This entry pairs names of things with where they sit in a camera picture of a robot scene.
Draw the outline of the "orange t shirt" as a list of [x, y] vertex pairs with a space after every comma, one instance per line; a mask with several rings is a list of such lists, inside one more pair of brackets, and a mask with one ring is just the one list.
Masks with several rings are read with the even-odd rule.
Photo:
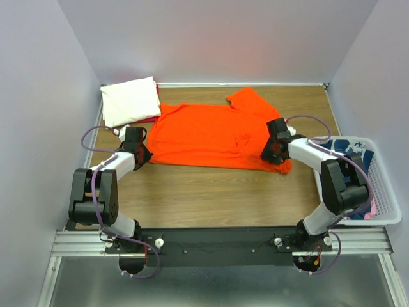
[[154, 164], [249, 169], [288, 174], [291, 161], [261, 158], [269, 138], [267, 122], [278, 110], [252, 88], [227, 97], [228, 104], [161, 104], [148, 133]]

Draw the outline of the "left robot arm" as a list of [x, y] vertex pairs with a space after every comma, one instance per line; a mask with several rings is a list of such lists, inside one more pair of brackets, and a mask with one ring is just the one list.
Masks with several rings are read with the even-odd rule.
[[[85, 145], [90, 132], [105, 129], [120, 139], [117, 149]], [[140, 247], [153, 248], [143, 241], [138, 221], [120, 212], [118, 182], [128, 173], [139, 170], [153, 154], [144, 144], [147, 130], [126, 125], [120, 130], [106, 125], [88, 129], [81, 137], [81, 146], [89, 152], [107, 154], [107, 158], [89, 168], [73, 173], [69, 220], [84, 226], [97, 226], [100, 240], [110, 248], [119, 245], [129, 253]]]

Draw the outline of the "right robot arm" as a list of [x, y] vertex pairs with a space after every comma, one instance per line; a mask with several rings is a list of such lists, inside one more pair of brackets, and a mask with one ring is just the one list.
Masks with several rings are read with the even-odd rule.
[[373, 186], [358, 154], [321, 146], [330, 136], [312, 139], [292, 134], [284, 118], [269, 121], [266, 126], [269, 138], [261, 153], [264, 161], [279, 165], [289, 159], [298, 160], [321, 175], [322, 201], [298, 222], [291, 236], [291, 243], [298, 249], [311, 249], [344, 217], [371, 206]]

